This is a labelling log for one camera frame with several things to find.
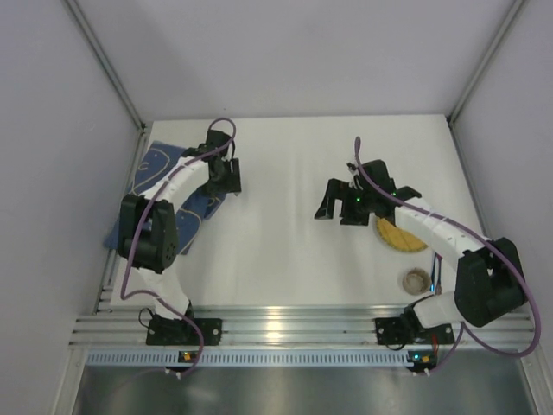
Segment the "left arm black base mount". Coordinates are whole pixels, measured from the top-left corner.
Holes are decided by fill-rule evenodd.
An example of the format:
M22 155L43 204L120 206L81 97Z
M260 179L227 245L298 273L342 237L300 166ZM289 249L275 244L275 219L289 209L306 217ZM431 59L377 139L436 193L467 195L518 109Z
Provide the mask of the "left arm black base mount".
M205 346L218 346L222 336L220 318L195 318L195 325L203 335ZM199 346L200 336L188 323L154 315L148 325L145 343L148 346Z

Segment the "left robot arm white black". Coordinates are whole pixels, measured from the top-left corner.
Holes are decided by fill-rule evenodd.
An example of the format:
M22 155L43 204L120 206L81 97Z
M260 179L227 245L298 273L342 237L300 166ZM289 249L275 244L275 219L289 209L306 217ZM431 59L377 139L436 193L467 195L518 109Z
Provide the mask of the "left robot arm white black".
M138 195L120 205L118 255L126 259L120 299L146 295L156 314L187 320L191 300L181 288L175 266L179 255L176 214L197 191L213 197L241 191L236 133L210 128L206 142L184 150L171 168Z

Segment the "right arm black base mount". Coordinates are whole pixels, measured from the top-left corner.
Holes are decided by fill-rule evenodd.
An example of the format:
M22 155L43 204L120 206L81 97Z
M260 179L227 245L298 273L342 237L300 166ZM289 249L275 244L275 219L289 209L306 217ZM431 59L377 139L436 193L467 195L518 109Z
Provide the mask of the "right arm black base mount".
M452 345L455 341L450 324L424 328L412 311L400 316L374 319L378 345L399 350L409 345Z

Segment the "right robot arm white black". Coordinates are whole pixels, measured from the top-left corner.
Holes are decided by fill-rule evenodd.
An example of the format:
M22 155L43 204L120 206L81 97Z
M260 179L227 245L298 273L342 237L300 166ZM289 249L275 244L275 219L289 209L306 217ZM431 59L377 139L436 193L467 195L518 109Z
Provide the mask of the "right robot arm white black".
M405 307L402 317L414 330L454 322L481 328L527 303L518 251L509 239L489 240L460 229L418 191L397 187L381 160L348 168L351 181L328 180L317 220L331 220L337 202L343 225L366 226L375 215L421 240L454 270L451 291Z

